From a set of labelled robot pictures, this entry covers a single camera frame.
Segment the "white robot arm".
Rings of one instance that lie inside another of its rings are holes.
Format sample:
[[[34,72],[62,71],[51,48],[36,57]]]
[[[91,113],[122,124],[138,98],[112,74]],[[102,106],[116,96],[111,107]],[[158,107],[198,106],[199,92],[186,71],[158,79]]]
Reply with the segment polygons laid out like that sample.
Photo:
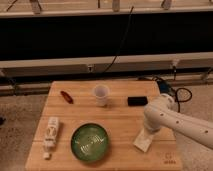
[[[178,113],[172,109],[174,103],[166,93],[150,101],[144,107],[144,126],[153,132],[168,127],[213,150],[213,122]]]

